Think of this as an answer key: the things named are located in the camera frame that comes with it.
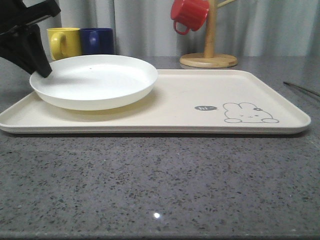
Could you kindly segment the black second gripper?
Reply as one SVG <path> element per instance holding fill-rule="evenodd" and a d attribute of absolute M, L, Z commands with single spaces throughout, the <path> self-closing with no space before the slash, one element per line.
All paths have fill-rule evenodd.
<path fill-rule="evenodd" d="M 55 0 L 45 0 L 29 7 L 22 0 L 1 0 L 0 33 L 3 35 L 0 36 L 0 56 L 29 74 L 37 72 L 48 77 L 52 68 L 43 48 L 40 28 L 35 23 L 60 12 Z"/>

